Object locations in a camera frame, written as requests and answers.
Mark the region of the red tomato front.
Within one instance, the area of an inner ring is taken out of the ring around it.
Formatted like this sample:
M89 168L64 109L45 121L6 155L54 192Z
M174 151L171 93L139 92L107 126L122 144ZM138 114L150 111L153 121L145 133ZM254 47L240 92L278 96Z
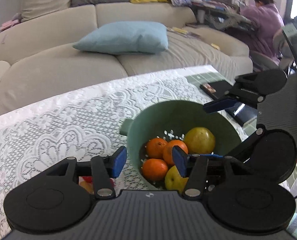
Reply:
M82 177L82 178L87 183L92 183L93 182L93 178L91 176L85 176L85 177Z

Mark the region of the orange mandarin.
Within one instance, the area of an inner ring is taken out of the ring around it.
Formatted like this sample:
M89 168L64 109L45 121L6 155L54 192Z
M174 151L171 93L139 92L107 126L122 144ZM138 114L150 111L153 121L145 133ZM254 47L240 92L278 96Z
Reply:
M162 159L148 159L142 165L142 175L149 181L161 181L167 175L169 168Z
M172 140L167 143L163 149L163 160L169 165L174 166L175 163L172 157L172 149L174 146L179 146L186 154L188 154L188 148L184 142L181 140Z
M147 142L146 153L149 158L162 159L163 151L168 142L162 138L154 138Z

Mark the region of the green plastic colander bowl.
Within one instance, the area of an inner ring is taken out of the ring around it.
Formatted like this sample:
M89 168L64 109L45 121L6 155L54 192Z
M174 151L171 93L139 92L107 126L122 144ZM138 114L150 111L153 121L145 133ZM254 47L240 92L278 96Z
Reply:
M247 138L244 130L226 113L208 114L203 105L191 101L160 102L141 111L134 119L125 119L120 134L127 137L127 153L131 164L142 180L142 189L157 190L154 184L141 175L144 146L153 138L167 141L182 139L195 127L209 129L216 138L214 153L225 155Z

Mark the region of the black notebook with pen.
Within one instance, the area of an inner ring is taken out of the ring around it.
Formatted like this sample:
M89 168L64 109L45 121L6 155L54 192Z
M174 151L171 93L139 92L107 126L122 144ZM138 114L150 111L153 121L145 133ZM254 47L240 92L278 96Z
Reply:
M208 114L225 110L240 126L244 126L257 117L258 111L228 95L231 88L232 85L225 80L202 83L200 89L212 99L203 110Z

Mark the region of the grey office chair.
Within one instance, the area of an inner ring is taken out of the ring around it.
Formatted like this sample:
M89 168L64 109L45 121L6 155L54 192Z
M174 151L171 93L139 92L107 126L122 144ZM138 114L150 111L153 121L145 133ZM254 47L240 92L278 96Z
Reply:
M257 51L250 51L250 58L253 63L253 72L261 72L270 69L281 69L289 72L295 60L291 49L283 34L283 29L279 29L273 37L274 58L270 58Z

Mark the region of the white lace tablecloth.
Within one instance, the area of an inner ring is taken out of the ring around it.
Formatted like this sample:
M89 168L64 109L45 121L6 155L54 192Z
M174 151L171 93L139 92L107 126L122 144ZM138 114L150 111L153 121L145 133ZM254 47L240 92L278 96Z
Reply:
M123 121L169 100L206 103L201 83L223 80L210 65L125 77L67 92L0 116L0 239L3 201L16 186L66 157L89 161L126 144Z

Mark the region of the person in purple robe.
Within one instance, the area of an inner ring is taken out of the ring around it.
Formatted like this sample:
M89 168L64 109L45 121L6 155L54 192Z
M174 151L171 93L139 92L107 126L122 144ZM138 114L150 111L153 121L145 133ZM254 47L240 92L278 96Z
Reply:
M276 57L273 38L284 26L284 22L274 0L254 0L254 2L255 5L241 10L240 15L252 21L257 32L243 34L240 40L248 45L251 51L257 51L273 59Z

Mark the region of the cluttered desk with books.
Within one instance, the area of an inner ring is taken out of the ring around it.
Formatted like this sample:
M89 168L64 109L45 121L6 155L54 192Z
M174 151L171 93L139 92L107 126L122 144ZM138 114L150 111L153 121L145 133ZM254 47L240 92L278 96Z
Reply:
M257 30L253 22L240 14L248 0L191 0L191 9L199 25L208 25L219 31L238 29Z

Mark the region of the light blue pillow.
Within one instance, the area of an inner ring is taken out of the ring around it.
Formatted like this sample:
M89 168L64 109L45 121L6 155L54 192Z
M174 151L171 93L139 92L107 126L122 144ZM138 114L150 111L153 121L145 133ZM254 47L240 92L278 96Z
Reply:
M121 21L105 24L72 47L110 55L156 54L168 49L167 27L158 22Z

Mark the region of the pink item on sofa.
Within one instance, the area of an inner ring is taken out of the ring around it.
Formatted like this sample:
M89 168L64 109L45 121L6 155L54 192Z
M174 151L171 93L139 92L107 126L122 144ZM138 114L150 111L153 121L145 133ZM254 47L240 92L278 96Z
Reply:
M21 13L15 14L11 20L3 23L0 27L0 31L5 31L6 29L12 28L21 22Z

